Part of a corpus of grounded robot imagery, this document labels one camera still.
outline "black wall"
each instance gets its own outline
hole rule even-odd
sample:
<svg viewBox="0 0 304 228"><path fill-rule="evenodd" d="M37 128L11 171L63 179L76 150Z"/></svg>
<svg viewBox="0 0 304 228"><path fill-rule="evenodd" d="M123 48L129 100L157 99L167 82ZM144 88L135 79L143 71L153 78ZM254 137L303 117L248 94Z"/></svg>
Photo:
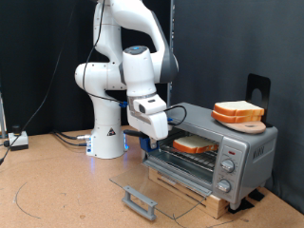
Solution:
<svg viewBox="0 0 304 228"><path fill-rule="evenodd" d="M172 104L213 108L245 99L247 76L271 79L267 121L278 129L267 187L304 213L304 2L176 0L180 74Z"/></svg>
<svg viewBox="0 0 304 228"><path fill-rule="evenodd" d="M155 11L163 31L169 36L170 0L143 1ZM85 63L92 49L93 16L96 3L88 0L3 0L0 1L0 75L8 131L13 124L23 126L43 101L63 44L67 22L76 4L68 29L66 45L45 105L27 128L29 135L90 129L94 113L89 97L76 85L74 72ZM148 46L146 34L123 29L123 48ZM94 52L91 62L107 62ZM166 85L157 85L166 100ZM125 91L110 91L126 101ZM125 109L122 124L127 124Z"/></svg>

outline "logo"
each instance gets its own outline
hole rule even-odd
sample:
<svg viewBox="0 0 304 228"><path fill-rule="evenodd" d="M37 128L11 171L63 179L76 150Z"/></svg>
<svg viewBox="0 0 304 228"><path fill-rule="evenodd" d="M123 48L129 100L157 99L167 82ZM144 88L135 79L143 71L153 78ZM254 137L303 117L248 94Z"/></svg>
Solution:
<svg viewBox="0 0 304 228"><path fill-rule="evenodd" d="M107 133L107 136L113 136L113 135L116 135L115 131L113 130L113 128L111 128L109 130L109 132Z"/></svg>

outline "toaster oven knob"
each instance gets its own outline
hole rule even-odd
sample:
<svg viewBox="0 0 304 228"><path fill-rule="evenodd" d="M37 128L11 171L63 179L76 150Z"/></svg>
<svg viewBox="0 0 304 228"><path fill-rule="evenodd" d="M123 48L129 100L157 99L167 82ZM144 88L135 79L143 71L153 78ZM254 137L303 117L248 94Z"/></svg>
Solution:
<svg viewBox="0 0 304 228"><path fill-rule="evenodd" d="M231 190L230 182L227 180L221 180L219 183L217 183L216 186L220 191L228 193Z"/></svg>
<svg viewBox="0 0 304 228"><path fill-rule="evenodd" d="M220 166L228 173L231 173L235 170L235 165L231 160L222 161Z"/></svg>

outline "toaster oven rack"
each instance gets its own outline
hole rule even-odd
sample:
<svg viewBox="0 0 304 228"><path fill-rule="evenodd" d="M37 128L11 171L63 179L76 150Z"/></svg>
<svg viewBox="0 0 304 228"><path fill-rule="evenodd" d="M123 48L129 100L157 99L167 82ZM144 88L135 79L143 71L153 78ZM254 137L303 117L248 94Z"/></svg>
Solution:
<svg viewBox="0 0 304 228"><path fill-rule="evenodd" d="M161 151L190 162L200 168L214 172L218 151L206 151L200 154L188 154L167 145L161 145Z"/></svg>

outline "toaster oven top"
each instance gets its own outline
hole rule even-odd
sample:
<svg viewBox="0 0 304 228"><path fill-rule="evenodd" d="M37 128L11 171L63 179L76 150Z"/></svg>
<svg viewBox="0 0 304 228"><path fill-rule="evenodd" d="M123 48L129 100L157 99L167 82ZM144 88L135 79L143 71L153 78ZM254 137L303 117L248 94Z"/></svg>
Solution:
<svg viewBox="0 0 304 228"><path fill-rule="evenodd" d="M251 135L230 129L211 117L212 110L200 106L181 103L187 109L187 117L184 122L176 128L191 132L196 135L208 138L209 140L220 143L223 137L254 144L260 142L265 137L277 132L275 127L266 128L261 134ZM182 108L174 108L168 113L168 117L174 122L179 122L184 116Z"/></svg>

